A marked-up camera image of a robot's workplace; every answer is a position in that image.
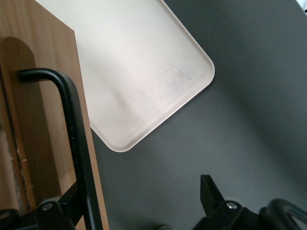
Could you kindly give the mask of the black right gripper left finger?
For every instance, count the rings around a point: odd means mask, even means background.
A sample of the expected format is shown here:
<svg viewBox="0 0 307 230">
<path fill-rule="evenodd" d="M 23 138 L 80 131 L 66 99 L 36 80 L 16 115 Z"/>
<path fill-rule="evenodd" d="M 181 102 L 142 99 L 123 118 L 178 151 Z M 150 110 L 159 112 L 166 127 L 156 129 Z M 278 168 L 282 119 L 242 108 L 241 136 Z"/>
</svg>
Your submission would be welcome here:
<svg viewBox="0 0 307 230">
<path fill-rule="evenodd" d="M 58 201 L 46 201 L 20 215 L 16 209 L 0 211 L 2 230 L 74 230 L 83 216 L 81 195 L 76 183 Z"/>
</svg>

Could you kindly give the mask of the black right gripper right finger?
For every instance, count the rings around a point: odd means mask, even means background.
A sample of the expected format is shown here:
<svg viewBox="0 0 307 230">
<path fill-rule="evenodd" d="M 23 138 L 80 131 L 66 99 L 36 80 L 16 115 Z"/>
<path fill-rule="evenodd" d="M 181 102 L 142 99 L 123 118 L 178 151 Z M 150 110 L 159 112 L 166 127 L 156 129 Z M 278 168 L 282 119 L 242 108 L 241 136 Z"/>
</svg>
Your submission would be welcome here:
<svg viewBox="0 0 307 230">
<path fill-rule="evenodd" d="M 200 179 L 200 200 L 205 212 L 195 230 L 263 230 L 260 216 L 238 202 L 225 200 L 210 175 Z"/>
</svg>

